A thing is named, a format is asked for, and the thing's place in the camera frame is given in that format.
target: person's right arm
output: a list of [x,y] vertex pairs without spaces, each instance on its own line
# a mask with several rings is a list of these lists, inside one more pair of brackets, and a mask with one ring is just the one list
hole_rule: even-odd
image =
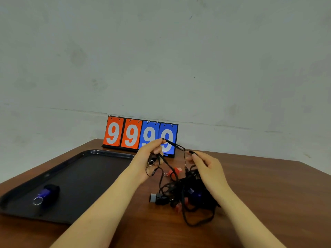
[[206,188],[223,208],[245,248],[284,248],[285,246],[259,221],[229,187],[221,163],[203,152],[187,153],[195,163]]

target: person's left hand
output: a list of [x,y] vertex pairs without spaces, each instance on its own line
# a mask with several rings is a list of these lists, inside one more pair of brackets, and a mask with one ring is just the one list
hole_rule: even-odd
[[163,156],[161,146],[161,144],[163,143],[166,143],[166,141],[162,138],[155,139],[154,141],[149,142],[148,144],[142,146],[135,155],[135,157],[132,159],[129,167],[134,171],[135,175],[137,175],[137,178],[140,183],[143,183],[148,178],[148,175],[150,176],[155,170],[155,168],[159,165],[158,160],[156,160],[156,162],[152,166],[149,166],[146,170],[146,167],[148,166],[147,161],[151,153],[160,153]]

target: forearm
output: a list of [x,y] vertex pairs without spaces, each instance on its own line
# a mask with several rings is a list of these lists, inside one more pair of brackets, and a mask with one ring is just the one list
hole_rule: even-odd
[[215,199],[231,220],[245,248],[285,247],[231,189]]
[[129,166],[51,248],[107,248],[138,186],[139,181]]

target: brown table top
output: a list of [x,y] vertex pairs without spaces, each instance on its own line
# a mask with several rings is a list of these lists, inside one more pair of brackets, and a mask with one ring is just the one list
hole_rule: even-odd
[[[0,184],[0,195],[89,149],[94,139]],[[296,161],[207,152],[218,158],[233,191],[256,216],[290,247],[331,247],[331,176]],[[183,154],[168,158],[184,167]],[[110,247],[241,247],[234,229],[217,209],[212,222],[192,228],[169,205],[149,203],[158,192],[159,171],[134,194]],[[195,222],[204,213],[189,215]],[[0,247],[49,247],[68,225],[0,214]]]

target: wall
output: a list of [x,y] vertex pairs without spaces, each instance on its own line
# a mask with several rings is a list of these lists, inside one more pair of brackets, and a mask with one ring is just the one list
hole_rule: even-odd
[[103,138],[108,114],[331,174],[330,5],[2,0],[0,182]]

